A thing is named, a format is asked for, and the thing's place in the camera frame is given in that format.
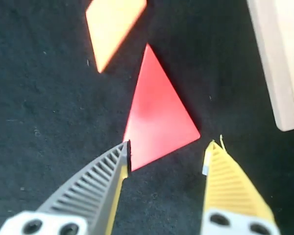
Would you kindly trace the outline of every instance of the orange block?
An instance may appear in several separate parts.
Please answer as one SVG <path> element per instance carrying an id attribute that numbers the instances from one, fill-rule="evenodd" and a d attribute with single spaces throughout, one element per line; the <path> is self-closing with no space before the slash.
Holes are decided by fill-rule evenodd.
<path id="1" fill-rule="evenodd" d="M 146 5 L 146 0 L 91 2 L 86 19 L 99 72 L 106 68 Z"/>

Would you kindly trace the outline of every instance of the black fabric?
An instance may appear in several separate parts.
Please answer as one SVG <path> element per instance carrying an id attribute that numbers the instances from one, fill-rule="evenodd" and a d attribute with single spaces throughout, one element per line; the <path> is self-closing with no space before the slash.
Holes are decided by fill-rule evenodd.
<path id="1" fill-rule="evenodd" d="M 294 130 L 275 126 L 246 2 L 150 0 L 104 74 L 88 4 L 0 0 L 0 226 L 122 141 L 149 42 L 202 137 L 125 180 L 113 234 L 197 234 L 202 156 L 219 134 L 294 234 Z"/>

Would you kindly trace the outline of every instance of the red triangular block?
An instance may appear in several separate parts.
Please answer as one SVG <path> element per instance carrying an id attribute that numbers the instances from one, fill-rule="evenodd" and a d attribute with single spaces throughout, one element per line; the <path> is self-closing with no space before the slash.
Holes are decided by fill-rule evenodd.
<path id="1" fill-rule="evenodd" d="M 124 141 L 131 141 L 132 171 L 199 137 L 192 119 L 147 45 L 124 134 Z"/>

